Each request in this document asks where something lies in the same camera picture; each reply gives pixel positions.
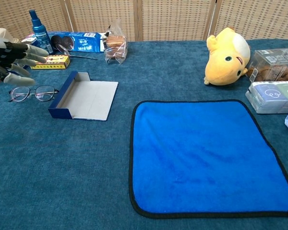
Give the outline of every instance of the glasses frame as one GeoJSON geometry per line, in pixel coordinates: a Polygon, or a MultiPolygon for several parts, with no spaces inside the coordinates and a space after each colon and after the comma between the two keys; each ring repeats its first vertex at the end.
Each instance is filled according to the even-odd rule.
{"type": "Polygon", "coordinates": [[[17,87],[15,87],[15,88],[13,88],[12,90],[10,90],[9,91],[9,94],[10,94],[10,96],[11,96],[11,99],[9,100],[9,102],[17,102],[17,103],[19,103],[19,102],[23,102],[25,99],[27,99],[28,98],[28,96],[29,95],[34,95],[35,96],[35,98],[36,99],[38,99],[40,102],[48,102],[48,101],[50,101],[51,99],[53,99],[53,97],[54,97],[54,95],[56,94],[56,93],[58,93],[59,92],[59,90],[57,90],[57,89],[55,89],[53,86],[51,86],[51,85],[41,85],[41,86],[38,86],[36,89],[35,88],[29,88],[29,87],[26,87],[26,86],[17,86],[17,87]],[[53,95],[48,99],[48,100],[40,100],[39,98],[38,98],[38,94],[41,94],[41,93],[36,93],[36,90],[38,89],[38,88],[40,88],[40,87],[45,87],[45,86],[48,86],[48,87],[52,87],[53,89],[54,89],[54,93],[53,93],[53,95]],[[27,88],[28,89],[28,93],[26,93],[26,96],[22,99],[22,100],[20,100],[20,101],[16,101],[15,100],[15,98],[12,98],[12,94],[13,94],[13,92],[15,91],[15,90],[17,90],[17,89],[19,89],[19,88],[27,88]]]}

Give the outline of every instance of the woven wicker screen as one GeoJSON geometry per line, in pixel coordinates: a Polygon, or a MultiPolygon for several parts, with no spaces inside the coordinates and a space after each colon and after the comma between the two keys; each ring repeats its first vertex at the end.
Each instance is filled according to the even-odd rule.
{"type": "Polygon", "coordinates": [[[288,39],[288,0],[222,0],[216,29],[210,34],[227,26],[246,39],[288,39]]]}
{"type": "Polygon", "coordinates": [[[143,40],[202,40],[211,0],[142,0],[143,40]]]}
{"type": "Polygon", "coordinates": [[[69,0],[76,31],[105,32],[117,18],[129,41],[134,41],[133,0],[69,0]]]}
{"type": "Polygon", "coordinates": [[[64,9],[59,0],[0,0],[0,28],[22,39],[32,32],[29,10],[36,10],[48,31],[68,31],[64,9]]]}

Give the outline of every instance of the robotic hand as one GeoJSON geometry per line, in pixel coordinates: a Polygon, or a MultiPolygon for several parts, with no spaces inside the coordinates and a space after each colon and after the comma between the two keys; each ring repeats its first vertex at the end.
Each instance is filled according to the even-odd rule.
{"type": "Polygon", "coordinates": [[[49,53],[41,48],[28,44],[11,43],[7,39],[0,38],[0,80],[17,86],[34,85],[34,79],[29,78],[30,73],[14,63],[36,66],[33,60],[45,63],[44,57],[48,55],[49,53]]]}

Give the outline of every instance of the eyeglasses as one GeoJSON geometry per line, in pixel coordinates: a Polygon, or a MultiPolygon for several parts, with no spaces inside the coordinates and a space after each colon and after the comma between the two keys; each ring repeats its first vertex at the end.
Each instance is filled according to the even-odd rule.
{"type": "Polygon", "coordinates": [[[26,86],[20,86],[9,91],[9,94],[11,95],[11,99],[9,100],[9,102],[22,102],[26,98],[28,98],[29,95],[35,95],[35,97],[39,101],[47,102],[53,98],[55,93],[58,92],[59,90],[54,89],[54,87],[50,85],[41,85],[36,89],[30,89],[26,86]]]}

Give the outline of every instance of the yellow medicine box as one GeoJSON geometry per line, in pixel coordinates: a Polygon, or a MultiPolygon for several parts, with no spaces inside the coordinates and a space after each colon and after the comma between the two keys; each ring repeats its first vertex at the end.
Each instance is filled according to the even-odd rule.
{"type": "Polygon", "coordinates": [[[36,62],[31,69],[66,69],[71,62],[68,55],[49,55],[46,63],[36,62]]]}

